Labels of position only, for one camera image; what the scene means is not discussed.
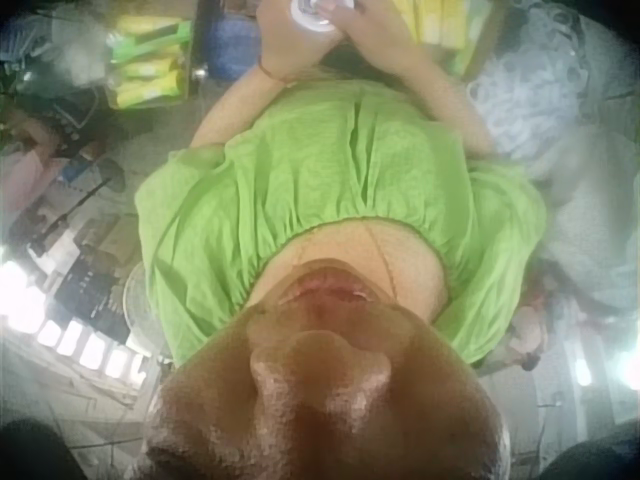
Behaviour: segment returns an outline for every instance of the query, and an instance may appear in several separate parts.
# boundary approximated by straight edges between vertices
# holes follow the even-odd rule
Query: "woman's left hand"
[[[290,13],[291,0],[262,0],[257,17],[262,35],[262,66],[283,81],[317,65],[343,38],[336,30],[318,33],[298,25]]]

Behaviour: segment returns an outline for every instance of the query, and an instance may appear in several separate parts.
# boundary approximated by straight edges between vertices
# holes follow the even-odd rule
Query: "mouth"
[[[345,268],[324,266],[298,277],[279,296],[283,305],[308,296],[329,296],[347,302],[380,301],[378,293]]]

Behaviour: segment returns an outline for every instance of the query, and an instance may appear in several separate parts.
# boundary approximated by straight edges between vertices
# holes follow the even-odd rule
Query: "white plastic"
[[[317,14],[304,13],[300,10],[300,3],[307,4],[315,11],[314,5],[318,0],[291,0],[291,16],[300,25],[314,32],[332,32],[336,29],[326,18]],[[341,3],[348,8],[353,8],[353,0],[341,0]]]

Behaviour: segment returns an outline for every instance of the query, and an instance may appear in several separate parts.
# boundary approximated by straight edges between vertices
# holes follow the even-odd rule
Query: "woman's right hand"
[[[337,2],[320,0],[316,7],[351,38],[371,65],[402,77],[424,62],[425,51],[411,38],[392,0],[360,0],[355,9]]]

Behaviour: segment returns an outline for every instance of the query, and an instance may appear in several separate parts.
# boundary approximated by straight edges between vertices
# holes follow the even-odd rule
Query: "nose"
[[[332,332],[307,331],[254,350],[251,372],[265,413],[304,407],[353,424],[386,391],[391,363]]]

